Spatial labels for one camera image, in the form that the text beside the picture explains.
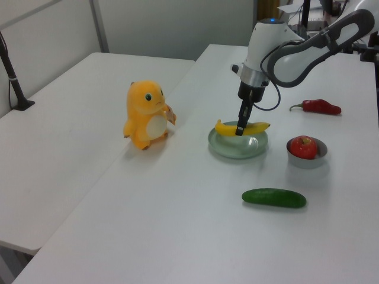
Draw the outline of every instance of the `cucumber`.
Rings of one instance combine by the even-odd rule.
[[[248,203],[264,204],[287,208],[301,208],[307,203],[300,193],[278,188],[258,188],[246,191],[242,199]]]

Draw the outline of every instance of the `green glass plate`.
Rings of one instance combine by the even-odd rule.
[[[237,121],[226,122],[225,125],[237,125]],[[210,147],[221,156],[246,159],[255,157],[266,150],[268,136],[265,131],[253,135],[223,136],[212,129],[208,135],[208,142]]]

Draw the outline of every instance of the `banana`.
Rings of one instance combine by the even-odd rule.
[[[265,131],[270,126],[270,123],[267,122],[255,122],[248,124],[243,130],[242,135],[252,135],[256,133],[261,133]],[[216,126],[214,127],[217,133],[224,136],[236,136],[236,125],[225,125],[221,123],[221,120],[218,120]]]

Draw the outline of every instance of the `plush toy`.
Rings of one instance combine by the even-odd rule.
[[[167,120],[175,125],[176,115],[154,81],[133,82],[127,94],[126,108],[128,119],[124,136],[130,137],[139,149],[146,150],[152,140],[167,137]]]

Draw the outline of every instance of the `plush toy's white belly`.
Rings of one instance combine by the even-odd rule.
[[[147,123],[146,133],[151,139],[158,138],[163,135],[167,127],[167,120],[161,115],[155,115]]]

